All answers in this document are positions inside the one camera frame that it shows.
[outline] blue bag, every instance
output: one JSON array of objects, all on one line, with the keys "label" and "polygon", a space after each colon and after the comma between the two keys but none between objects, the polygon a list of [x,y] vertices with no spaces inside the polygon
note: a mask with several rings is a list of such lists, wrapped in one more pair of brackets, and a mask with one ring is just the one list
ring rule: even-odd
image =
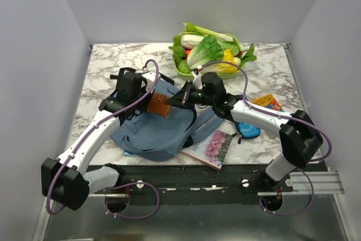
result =
[{"label": "blue bag", "polygon": [[[179,90],[160,80],[156,92],[172,97]],[[197,116],[194,109],[172,107],[168,118],[145,112],[126,120],[111,139],[121,148],[153,161],[166,161],[182,149],[200,143],[222,123],[209,107]]]}]

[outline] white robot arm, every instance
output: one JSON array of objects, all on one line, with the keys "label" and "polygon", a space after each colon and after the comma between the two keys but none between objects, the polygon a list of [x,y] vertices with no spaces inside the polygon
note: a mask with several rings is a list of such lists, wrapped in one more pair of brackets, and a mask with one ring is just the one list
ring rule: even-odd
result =
[{"label": "white robot arm", "polygon": [[[105,140],[126,119],[133,117],[136,110],[141,112],[147,110],[152,95],[118,116],[112,116],[114,112],[139,99],[159,77],[149,71],[132,70],[124,73],[124,69],[120,70],[117,77],[112,77],[118,79],[116,91],[101,102],[99,111],[87,129],[56,161],[48,158],[42,164],[42,193],[44,196],[48,196],[53,182],[55,185],[50,193],[51,198],[72,210],[77,210],[89,194],[107,187],[124,184],[125,172],[120,166],[107,164],[88,173],[86,173],[86,169]],[[206,73],[201,76],[201,82],[202,89],[186,82],[182,90],[168,99],[166,104],[180,108],[194,108],[195,104],[212,106],[217,116],[223,119],[247,122],[271,132],[281,139],[283,153],[266,167],[259,175],[258,183],[253,187],[264,190],[275,186],[294,168],[307,165],[323,143],[320,134],[306,125],[302,126],[281,118],[282,116],[292,116],[312,124],[311,119],[304,111],[290,114],[259,107],[263,110],[263,112],[259,112],[255,110],[256,105],[249,104],[235,95],[227,94],[223,81],[217,74]],[[274,116],[270,116],[266,112],[273,113]],[[100,120],[104,119],[107,120],[101,125],[97,125]],[[54,181],[54,177],[61,167],[63,167],[61,175]]]}]

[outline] book cover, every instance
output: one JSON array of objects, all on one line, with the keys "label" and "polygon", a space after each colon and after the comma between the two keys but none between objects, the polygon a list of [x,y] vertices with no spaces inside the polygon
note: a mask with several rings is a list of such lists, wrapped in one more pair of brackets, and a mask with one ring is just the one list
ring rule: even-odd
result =
[{"label": "book cover", "polygon": [[232,135],[216,130],[202,142],[182,150],[181,153],[202,161],[211,168],[220,170],[231,141]]},{"label": "book cover", "polygon": [[266,107],[272,110],[276,111],[283,111],[280,104],[277,102],[277,100],[274,98],[272,94],[267,94],[265,96],[259,97],[252,101],[253,104],[256,104],[261,107]]}]

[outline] white wall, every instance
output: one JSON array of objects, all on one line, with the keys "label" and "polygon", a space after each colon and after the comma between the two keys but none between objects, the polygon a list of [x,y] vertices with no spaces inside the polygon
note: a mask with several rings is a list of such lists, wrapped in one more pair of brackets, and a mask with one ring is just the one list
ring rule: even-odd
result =
[{"label": "white wall", "polygon": [[0,0],[0,239],[31,240],[40,166],[64,150],[89,46],[65,0]]},{"label": "white wall", "polygon": [[169,42],[185,21],[243,42],[290,42],[315,0],[67,0],[93,43]]},{"label": "white wall", "polygon": [[317,0],[290,48],[315,123],[331,136],[338,170],[361,237],[361,0]]}]

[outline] green vegetable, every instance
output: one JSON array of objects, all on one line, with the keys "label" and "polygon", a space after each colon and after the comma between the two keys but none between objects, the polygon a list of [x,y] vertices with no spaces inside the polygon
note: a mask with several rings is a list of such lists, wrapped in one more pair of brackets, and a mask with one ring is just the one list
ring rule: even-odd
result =
[{"label": "green vegetable", "polygon": [[[241,60],[239,58],[233,57],[231,63],[235,63],[237,65],[241,64]],[[209,72],[215,72],[215,73],[236,73],[238,72],[238,69],[232,65],[229,65],[227,63],[217,63],[213,64],[207,67],[204,67],[201,73],[209,73]]]},{"label": "green vegetable", "polygon": [[181,44],[181,36],[177,35],[173,38],[173,46],[168,47],[170,50],[173,50],[173,59],[175,64],[178,65],[183,59],[186,58],[186,52]]},{"label": "green vegetable", "polygon": [[234,56],[233,60],[238,66],[241,65],[241,59],[240,58],[237,58],[236,56]]},{"label": "green vegetable", "polygon": [[246,62],[253,62],[257,59],[257,57],[254,55],[254,43],[250,45],[248,51],[246,54],[244,54],[242,60],[241,60],[241,68],[243,68],[244,64]]},{"label": "green vegetable", "polygon": [[222,48],[217,40],[212,35],[208,35],[192,49],[187,58],[187,63],[191,69],[195,69],[198,65],[221,60],[223,56]]},{"label": "green vegetable", "polygon": [[[195,46],[199,45],[199,43],[204,39],[203,36],[194,35],[194,34],[184,34],[180,39],[180,42],[183,47],[188,49],[193,49]],[[231,42],[225,42],[217,39],[218,44],[221,46],[222,50],[228,50],[233,47],[232,55],[236,56],[239,53],[238,45],[235,45]]]},{"label": "green vegetable", "polygon": [[201,36],[212,35],[214,38],[217,38],[221,41],[233,42],[233,38],[231,36],[198,27],[189,22],[184,24],[184,31],[181,34],[196,34]]},{"label": "green vegetable", "polygon": [[181,73],[191,73],[192,70],[190,69],[190,67],[187,64],[187,61],[185,59],[183,59],[177,66],[178,71],[180,71]]}]

